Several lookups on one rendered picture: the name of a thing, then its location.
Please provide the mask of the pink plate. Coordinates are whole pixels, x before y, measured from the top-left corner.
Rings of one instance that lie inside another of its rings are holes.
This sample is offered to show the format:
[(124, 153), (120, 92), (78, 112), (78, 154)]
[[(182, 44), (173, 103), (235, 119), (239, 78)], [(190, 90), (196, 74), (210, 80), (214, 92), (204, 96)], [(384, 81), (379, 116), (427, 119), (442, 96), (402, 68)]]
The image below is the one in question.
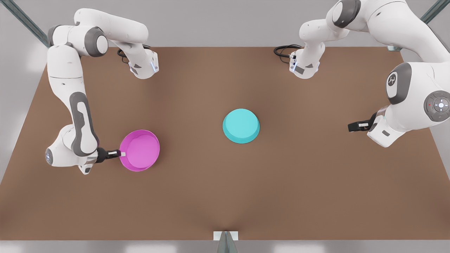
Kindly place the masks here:
[(120, 157), (125, 168), (130, 171), (144, 171), (159, 157), (160, 143), (151, 131), (137, 130), (129, 133), (121, 142), (119, 150), (126, 156)]

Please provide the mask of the blue plate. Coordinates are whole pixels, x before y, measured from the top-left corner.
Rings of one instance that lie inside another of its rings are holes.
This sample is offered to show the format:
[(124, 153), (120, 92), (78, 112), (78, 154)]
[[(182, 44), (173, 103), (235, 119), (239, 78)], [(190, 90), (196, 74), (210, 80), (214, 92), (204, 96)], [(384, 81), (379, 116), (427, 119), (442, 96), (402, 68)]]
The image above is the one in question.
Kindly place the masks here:
[(226, 115), (222, 128), (230, 141), (244, 144), (256, 139), (260, 132), (260, 122), (252, 111), (241, 108)]

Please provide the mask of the silver frame post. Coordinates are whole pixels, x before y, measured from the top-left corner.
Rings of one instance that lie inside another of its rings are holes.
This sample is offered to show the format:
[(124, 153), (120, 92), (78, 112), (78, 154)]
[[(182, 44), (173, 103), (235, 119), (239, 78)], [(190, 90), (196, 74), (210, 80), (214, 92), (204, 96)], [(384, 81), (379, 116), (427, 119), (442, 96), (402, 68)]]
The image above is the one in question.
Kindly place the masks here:
[(235, 242), (238, 232), (213, 232), (213, 240), (218, 241), (217, 253), (238, 253)]
[(47, 34), (14, 2), (14, 0), (0, 0), (0, 3), (20, 21), (42, 44), (50, 48)]
[[(423, 14), (423, 16), (421, 16), (421, 21), (428, 25), (449, 4), (450, 0), (436, 0), (436, 2)], [(391, 52), (399, 52), (402, 50), (402, 47), (388, 45), (387, 49)]]

